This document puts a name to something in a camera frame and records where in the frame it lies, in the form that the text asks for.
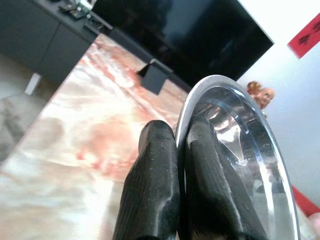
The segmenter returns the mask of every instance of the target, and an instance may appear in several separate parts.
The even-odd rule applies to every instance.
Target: red object
[[[300,58],[320,41],[320,13],[290,42],[289,47]]]
[[[320,208],[310,201],[305,195],[292,186],[293,196],[296,204],[301,208],[304,214],[309,217],[314,213],[320,213]]]

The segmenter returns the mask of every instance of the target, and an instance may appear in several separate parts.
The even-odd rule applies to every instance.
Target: table
[[[187,96],[142,88],[143,66],[97,37],[0,168],[0,239],[112,239],[141,129],[174,127]]]

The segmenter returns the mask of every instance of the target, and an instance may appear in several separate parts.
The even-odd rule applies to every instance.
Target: red sign
[[[320,41],[320,13],[308,23],[290,42],[289,47],[302,58]]]

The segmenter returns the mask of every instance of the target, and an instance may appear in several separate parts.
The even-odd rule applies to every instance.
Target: table leg
[[[29,96],[32,95],[36,90],[38,84],[40,83],[41,78],[42,76],[35,72],[30,78],[30,81],[28,83],[28,86],[26,86],[24,93],[28,94]]]

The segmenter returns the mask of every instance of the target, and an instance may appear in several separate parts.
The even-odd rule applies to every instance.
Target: rubber gripper pad
[[[185,148],[188,239],[268,239],[209,121],[191,120]]]
[[[175,239],[179,202],[174,133],[165,122],[151,121],[124,182],[113,240]]]

